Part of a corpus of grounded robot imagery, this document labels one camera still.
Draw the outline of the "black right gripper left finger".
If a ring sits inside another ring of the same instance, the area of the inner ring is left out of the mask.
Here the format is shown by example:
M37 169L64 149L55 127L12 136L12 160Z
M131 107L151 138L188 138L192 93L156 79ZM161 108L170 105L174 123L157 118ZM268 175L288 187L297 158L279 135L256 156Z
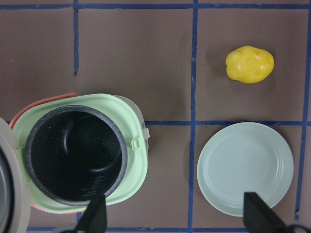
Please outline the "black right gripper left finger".
M91 199L85 212L74 228L75 233L104 233L107 228L107 210L104 194Z

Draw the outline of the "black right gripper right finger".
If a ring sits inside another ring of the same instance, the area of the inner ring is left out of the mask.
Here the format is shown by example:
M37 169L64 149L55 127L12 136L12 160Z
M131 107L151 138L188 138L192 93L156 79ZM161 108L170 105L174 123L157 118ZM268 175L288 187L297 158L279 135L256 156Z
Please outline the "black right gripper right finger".
M255 192L245 192L243 223L249 233L288 233L286 224Z

